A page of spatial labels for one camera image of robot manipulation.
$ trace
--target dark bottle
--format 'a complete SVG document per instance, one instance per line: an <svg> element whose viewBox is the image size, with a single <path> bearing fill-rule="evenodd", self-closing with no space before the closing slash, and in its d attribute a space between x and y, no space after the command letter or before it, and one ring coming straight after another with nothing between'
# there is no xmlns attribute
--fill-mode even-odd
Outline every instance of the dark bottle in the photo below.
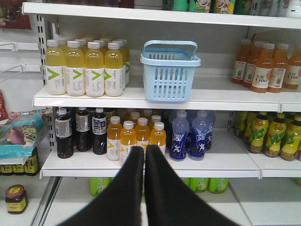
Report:
<svg viewBox="0 0 301 226"><path fill-rule="evenodd" d="M58 109L55 119L55 135L57 143L57 156L67 159L73 155L71 118L65 108Z"/></svg>
<svg viewBox="0 0 301 226"><path fill-rule="evenodd" d="M92 147L91 115L86 107L76 113L76 149L86 152Z"/></svg>
<svg viewBox="0 0 301 226"><path fill-rule="evenodd" d="M93 152L105 154L107 152L107 116L103 108L96 108L96 115L92 118L92 131L94 134Z"/></svg>

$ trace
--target plastic bottle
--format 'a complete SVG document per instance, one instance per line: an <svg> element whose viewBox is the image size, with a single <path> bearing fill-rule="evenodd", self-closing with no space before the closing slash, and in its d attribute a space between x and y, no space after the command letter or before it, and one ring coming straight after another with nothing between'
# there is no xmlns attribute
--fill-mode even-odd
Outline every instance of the plastic bottle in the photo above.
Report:
<svg viewBox="0 0 301 226"><path fill-rule="evenodd" d="M132 121L125 121L120 134L119 163L124 164L131 148L136 145L136 132Z"/></svg>
<svg viewBox="0 0 301 226"><path fill-rule="evenodd" d="M164 123L157 121L154 128L150 132L150 145L158 145L161 152L165 154L166 150L166 133L164 131Z"/></svg>
<svg viewBox="0 0 301 226"><path fill-rule="evenodd" d="M71 118L65 108L58 109L58 116L55 119L55 135L57 156L61 159L71 157L73 155Z"/></svg>
<svg viewBox="0 0 301 226"><path fill-rule="evenodd" d="M264 138L269 129L267 112L259 112L251 125L251 137L249 139L248 150L252 153L262 151Z"/></svg>
<svg viewBox="0 0 301 226"><path fill-rule="evenodd" d="M301 77L301 44L298 44L288 59L283 87L287 89L297 89Z"/></svg>
<svg viewBox="0 0 301 226"><path fill-rule="evenodd" d="M112 161L119 159L120 133L122 125L119 116L112 116L111 123L108 125L107 136L107 158Z"/></svg>
<svg viewBox="0 0 301 226"><path fill-rule="evenodd" d="M64 77L65 56L57 40L47 40L48 49L45 53L46 89L49 94L60 95L66 93Z"/></svg>
<svg viewBox="0 0 301 226"><path fill-rule="evenodd" d="M108 44L109 50L104 57L104 91L106 95L111 97L120 96L123 90L123 59L119 48L118 43L110 42Z"/></svg>
<svg viewBox="0 0 301 226"><path fill-rule="evenodd" d="M297 151L300 142L301 115L296 115L294 121L287 125L284 144L280 151L280 157L287 161L293 161L297 157Z"/></svg>
<svg viewBox="0 0 301 226"><path fill-rule="evenodd" d="M92 132L94 134L93 152L106 154L107 116L103 113L103 108L96 108L96 115L92 118Z"/></svg>
<svg viewBox="0 0 301 226"><path fill-rule="evenodd" d="M257 93L266 93L268 90L269 79L273 68L274 44L264 43L261 55L256 63L256 68L250 90Z"/></svg>
<svg viewBox="0 0 301 226"><path fill-rule="evenodd" d="M88 42L89 50L85 54L85 87L89 97L100 97L104 94L103 54L99 43Z"/></svg>
<svg viewBox="0 0 301 226"><path fill-rule="evenodd" d="M81 96L85 94L85 57L79 49L78 41L68 41L66 52L66 90L70 96Z"/></svg>
<svg viewBox="0 0 301 226"><path fill-rule="evenodd" d="M232 73L231 82L235 84L242 84L246 70L246 60L250 56L251 40L242 39L240 41L240 51L235 57L234 69Z"/></svg>
<svg viewBox="0 0 301 226"><path fill-rule="evenodd" d="M243 86L250 88L256 68L256 63L262 51L262 41L255 41L254 46L252 48L251 55L247 58L246 62L246 72L244 75Z"/></svg>
<svg viewBox="0 0 301 226"><path fill-rule="evenodd" d="M278 113L277 117L269 124L267 142L263 146L263 153L271 158L277 157L280 153L280 144L286 132L285 115Z"/></svg>
<svg viewBox="0 0 301 226"><path fill-rule="evenodd" d="M285 70L287 68L288 44L279 43L275 50L273 59L272 75L269 80L268 92L280 93L282 88Z"/></svg>
<svg viewBox="0 0 301 226"><path fill-rule="evenodd" d="M135 126L137 146L141 146L144 151L146 151L146 147L150 142L150 128L147 122L146 118L139 118L138 124Z"/></svg>
<svg viewBox="0 0 301 226"><path fill-rule="evenodd" d="M185 110L178 110L177 117L173 121L173 141L169 155L175 161L182 161L186 157L186 138L189 130L186 115Z"/></svg>

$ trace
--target yellow drink bottle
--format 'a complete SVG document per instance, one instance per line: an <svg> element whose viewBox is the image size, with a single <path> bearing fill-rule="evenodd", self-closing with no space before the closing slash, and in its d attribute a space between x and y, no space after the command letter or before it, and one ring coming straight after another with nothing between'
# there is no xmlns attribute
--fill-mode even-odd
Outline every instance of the yellow drink bottle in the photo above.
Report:
<svg viewBox="0 0 301 226"><path fill-rule="evenodd" d="M118 43L110 42L104 57L104 92L111 97L122 94L123 59Z"/></svg>
<svg viewBox="0 0 301 226"><path fill-rule="evenodd" d="M64 76L65 56L59 47L59 41L48 40L46 59L46 89L49 94L60 95L66 93L66 81Z"/></svg>
<svg viewBox="0 0 301 226"><path fill-rule="evenodd" d="M89 50L85 54L85 86L89 97L100 97L104 94L103 54L98 42L88 42Z"/></svg>
<svg viewBox="0 0 301 226"><path fill-rule="evenodd" d="M124 164L131 148L136 145L136 132L132 121L125 121L120 134L119 163Z"/></svg>
<svg viewBox="0 0 301 226"><path fill-rule="evenodd" d="M68 41L66 52L66 89L70 96L81 96L85 94L85 59L80 50L78 41Z"/></svg>

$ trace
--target orange bottle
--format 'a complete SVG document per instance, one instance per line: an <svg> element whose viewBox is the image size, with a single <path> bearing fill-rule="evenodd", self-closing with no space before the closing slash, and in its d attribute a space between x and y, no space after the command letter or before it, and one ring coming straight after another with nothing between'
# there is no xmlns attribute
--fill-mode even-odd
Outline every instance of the orange bottle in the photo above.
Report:
<svg viewBox="0 0 301 226"><path fill-rule="evenodd" d="M251 87L252 79L253 79L254 72L255 72L256 63L257 63L257 60L258 60L258 58L261 54L261 51L262 51L262 45L263 45L262 41L254 42L254 46L253 46L253 49L252 49L252 54L246 60L246 72L245 72L244 81L243 81L243 86L244 87L247 87L247 88Z"/></svg>
<svg viewBox="0 0 301 226"><path fill-rule="evenodd" d="M235 57L235 64L232 73L231 82L235 84L242 84L246 69L246 60L250 55L251 50L251 40L242 39L240 41L240 51L237 53Z"/></svg>
<svg viewBox="0 0 301 226"><path fill-rule="evenodd" d="M301 44L298 44L291 58L288 59L283 87L297 89L301 77Z"/></svg>
<svg viewBox="0 0 301 226"><path fill-rule="evenodd" d="M288 44L279 43L275 50L273 59L273 70L269 81L268 92L280 93L282 88L285 70L287 67L287 50Z"/></svg>
<svg viewBox="0 0 301 226"><path fill-rule="evenodd" d="M256 93L266 93L273 68L273 52L275 45L264 43L262 53L256 63L256 68L250 90Z"/></svg>

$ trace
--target white bottle cap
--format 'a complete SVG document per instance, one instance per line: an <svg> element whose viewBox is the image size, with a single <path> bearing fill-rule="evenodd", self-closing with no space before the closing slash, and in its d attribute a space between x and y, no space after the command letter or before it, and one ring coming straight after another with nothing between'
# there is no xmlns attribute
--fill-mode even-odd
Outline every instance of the white bottle cap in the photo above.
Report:
<svg viewBox="0 0 301 226"><path fill-rule="evenodd" d="M125 129L133 129L134 128L134 123L132 121L125 121L123 123L123 128L125 128Z"/></svg>
<svg viewBox="0 0 301 226"><path fill-rule="evenodd" d="M146 126L147 122L148 122L148 120L146 118L139 118L138 119L138 125L140 125L140 126Z"/></svg>
<svg viewBox="0 0 301 226"><path fill-rule="evenodd" d="M47 45L49 47L58 47L58 46L60 46L60 42L58 40L49 39L49 40L47 40Z"/></svg>
<svg viewBox="0 0 301 226"><path fill-rule="evenodd" d="M154 124L154 128L157 130L163 130L164 129L164 123L161 121L157 121Z"/></svg>
<svg viewBox="0 0 301 226"><path fill-rule="evenodd" d="M88 48L92 48L92 49L99 49L100 48L100 45L98 42L88 42Z"/></svg>
<svg viewBox="0 0 301 226"><path fill-rule="evenodd" d="M80 43L79 43L79 41L68 41L67 46L70 48L79 48Z"/></svg>

